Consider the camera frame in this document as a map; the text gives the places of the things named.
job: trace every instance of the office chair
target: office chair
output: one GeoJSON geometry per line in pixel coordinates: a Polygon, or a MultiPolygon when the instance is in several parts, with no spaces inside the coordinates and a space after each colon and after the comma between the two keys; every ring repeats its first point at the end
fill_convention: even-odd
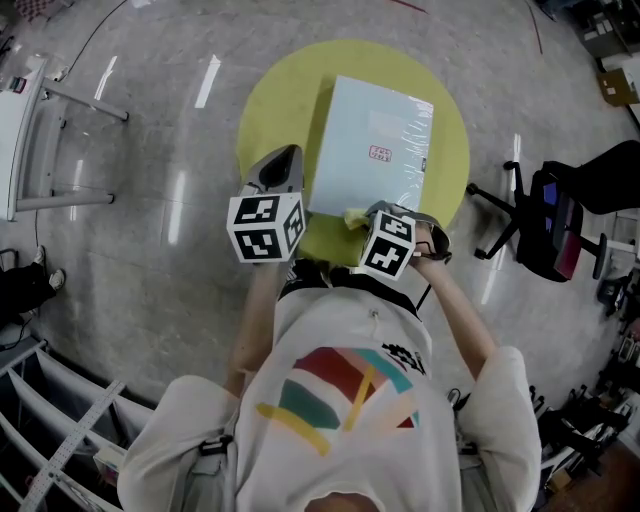
{"type": "Polygon", "coordinates": [[[467,185],[469,195],[479,195],[511,217],[494,246],[475,251],[480,259],[491,259],[520,231],[516,260],[541,277],[556,282],[571,279],[580,250],[596,257],[593,278],[599,279],[605,262],[607,237],[595,244],[580,236],[583,207],[596,215],[640,207],[640,142],[626,141],[580,167],[545,162],[533,175],[530,195],[524,193],[518,162],[506,162],[514,170],[515,206],[480,189],[467,185]]]}

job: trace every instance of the round table top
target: round table top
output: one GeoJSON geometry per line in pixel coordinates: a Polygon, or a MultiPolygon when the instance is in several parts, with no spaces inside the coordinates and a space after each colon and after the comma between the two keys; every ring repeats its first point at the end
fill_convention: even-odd
{"type": "MultiPolygon", "coordinates": [[[[460,206],[469,178],[469,142],[462,116],[449,92],[422,64],[370,41],[313,44],[267,71],[251,92],[240,120],[236,155],[243,178],[271,151],[297,144],[304,151],[308,200],[337,75],[433,104],[420,211],[446,227],[460,206]]],[[[299,250],[314,259],[357,266],[365,236],[362,229],[349,231],[342,218],[313,214],[299,250]]]]}

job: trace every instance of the black pants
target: black pants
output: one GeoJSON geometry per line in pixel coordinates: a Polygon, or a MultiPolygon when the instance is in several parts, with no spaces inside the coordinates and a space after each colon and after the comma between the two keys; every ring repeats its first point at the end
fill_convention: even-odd
{"type": "Polygon", "coordinates": [[[0,326],[55,297],[44,268],[37,263],[0,273],[0,326]]]}
{"type": "MultiPolygon", "coordinates": [[[[322,279],[320,268],[311,260],[296,260],[292,267],[292,273],[295,275],[293,279],[289,279],[282,292],[280,298],[287,296],[295,290],[302,288],[328,288],[327,283],[322,279]]],[[[329,280],[334,288],[344,286],[346,288],[355,288],[364,290],[375,295],[379,299],[391,302],[402,309],[406,309],[413,316],[418,318],[415,306],[403,293],[400,293],[387,285],[381,283],[377,279],[366,274],[351,274],[349,269],[345,267],[334,268],[329,274],[329,280]]]]}

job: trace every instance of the concrete floor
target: concrete floor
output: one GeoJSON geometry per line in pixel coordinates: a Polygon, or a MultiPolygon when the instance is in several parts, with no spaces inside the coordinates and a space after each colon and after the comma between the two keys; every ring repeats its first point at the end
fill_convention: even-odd
{"type": "MultiPolygon", "coordinates": [[[[388,0],[131,0],[118,9],[65,83],[93,95],[117,56],[102,98],[131,119],[124,125],[71,105],[56,163],[60,188],[109,189],[117,201],[39,213],[49,265],[68,276],[41,308],[39,334],[88,370],[150,399],[181,374],[224,378],[249,271],[237,263],[224,228],[239,185],[238,122],[264,72],[311,43],[370,39],[427,66],[460,108],[471,179],[489,191],[504,187],[500,165],[514,132],[523,138],[527,187],[545,159],[577,165],[637,137],[627,112],[602,100],[594,63],[568,24],[534,7],[541,55],[525,0],[414,2],[428,14],[388,0]],[[212,54],[222,66],[206,107],[195,109],[212,54]],[[186,180],[177,197],[179,173],[186,180]]],[[[49,55],[53,71],[70,65],[118,3],[76,0],[46,25],[20,27],[2,73],[34,53],[49,55]]],[[[499,342],[523,351],[531,383],[558,404],[571,387],[593,380],[615,341],[615,325],[603,322],[594,298],[593,259],[583,255],[566,284],[529,273],[509,251],[476,260],[491,212],[465,198],[449,227],[450,268],[499,342]]],[[[27,262],[33,212],[1,224],[0,239],[27,262]]],[[[433,296],[421,315],[434,338],[437,384],[468,389],[471,379],[433,296]]]]}

